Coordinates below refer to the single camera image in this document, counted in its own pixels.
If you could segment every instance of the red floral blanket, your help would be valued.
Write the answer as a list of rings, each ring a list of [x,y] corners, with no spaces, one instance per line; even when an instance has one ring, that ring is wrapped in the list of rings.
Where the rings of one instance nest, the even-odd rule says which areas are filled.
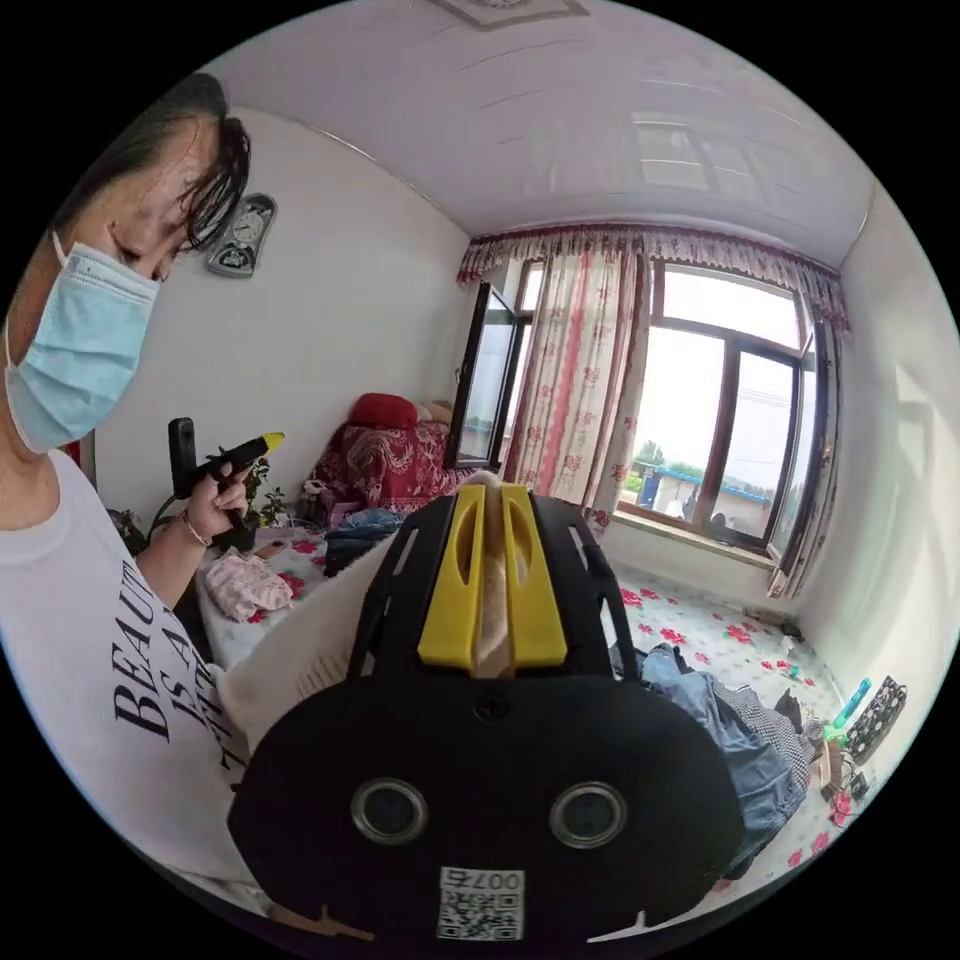
[[[406,430],[372,430],[345,423],[337,429],[310,479],[325,484],[338,500],[361,508],[412,513],[446,496],[473,470],[444,470],[449,427],[425,421]]]

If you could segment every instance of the window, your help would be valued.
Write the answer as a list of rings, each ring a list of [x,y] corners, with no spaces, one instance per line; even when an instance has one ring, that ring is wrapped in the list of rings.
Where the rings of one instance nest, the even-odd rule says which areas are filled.
[[[790,569],[823,446],[823,331],[800,299],[653,266],[634,459],[619,509],[770,553]]]
[[[515,308],[482,283],[460,367],[444,465],[499,472],[520,405],[544,264],[525,263]]]

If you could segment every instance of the potted plant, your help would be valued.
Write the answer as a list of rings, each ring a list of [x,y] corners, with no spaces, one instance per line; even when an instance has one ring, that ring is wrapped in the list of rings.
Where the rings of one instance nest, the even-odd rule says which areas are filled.
[[[135,557],[147,545],[147,538],[140,532],[140,518],[132,510],[107,510],[120,539]]]
[[[226,453],[223,447],[220,447],[220,453]],[[216,457],[207,454],[208,460],[215,460]],[[258,460],[251,468],[243,481],[247,490],[247,515],[244,517],[244,527],[242,530],[230,529],[226,533],[221,533],[213,538],[215,547],[219,547],[226,553],[231,547],[236,547],[239,553],[247,553],[253,549],[257,539],[257,528],[262,526],[260,513],[255,508],[257,493],[261,484],[267,479],[267,473],[270,465],[266,460]]]
[[[269,493],[264,494],[266,504],[260,511],[261,527],[286,527],[290,525],[290,518],[287,514],[287,508],[283,502],[283,494],[279,487],[274,487]]]

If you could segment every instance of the camera lens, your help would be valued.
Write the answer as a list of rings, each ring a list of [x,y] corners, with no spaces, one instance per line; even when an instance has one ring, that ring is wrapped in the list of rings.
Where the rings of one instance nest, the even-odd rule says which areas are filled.
[[[605,783],[581,783],[565,790],[550,811],[550,829],[565,846],[590,850],[609,843],[627,818],[623,797]]]
[[[350,813],[357,829],[374,843],[409,843],[427,825],[426,801],[402,780],[383,778],[365,783],[354,794]]]

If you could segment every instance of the pink cloth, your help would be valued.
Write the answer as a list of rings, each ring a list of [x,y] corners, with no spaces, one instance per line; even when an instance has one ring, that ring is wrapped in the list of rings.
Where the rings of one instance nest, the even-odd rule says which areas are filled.
[[[249,620],[257,610],[279,610],[293,605],[293,591],[259,557],[241,557],[231,547],[210,565],[207,589],[231,620]]]

